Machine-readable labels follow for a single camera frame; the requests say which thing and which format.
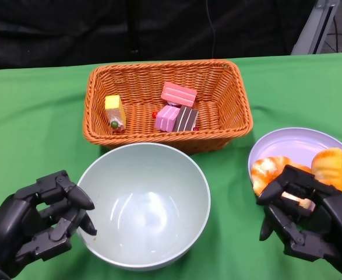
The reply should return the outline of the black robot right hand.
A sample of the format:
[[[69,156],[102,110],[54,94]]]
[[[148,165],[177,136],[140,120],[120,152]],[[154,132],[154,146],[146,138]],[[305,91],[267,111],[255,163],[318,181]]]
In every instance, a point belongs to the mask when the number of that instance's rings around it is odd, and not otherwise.
[[[276,233],[284,254],[324,259],[342,273],[342,191],[286,165],[256,202],[265,212],[261,241]]]

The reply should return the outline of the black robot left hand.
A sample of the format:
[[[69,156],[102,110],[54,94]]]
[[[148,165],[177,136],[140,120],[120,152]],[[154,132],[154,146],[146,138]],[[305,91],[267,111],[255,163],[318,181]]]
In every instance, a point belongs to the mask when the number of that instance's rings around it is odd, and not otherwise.
[[[30,263],[69,251],[78,228],[95,236],[87,214],[94,208],[64,170],[8,196],[0,206],[0,279],[12,279]]]

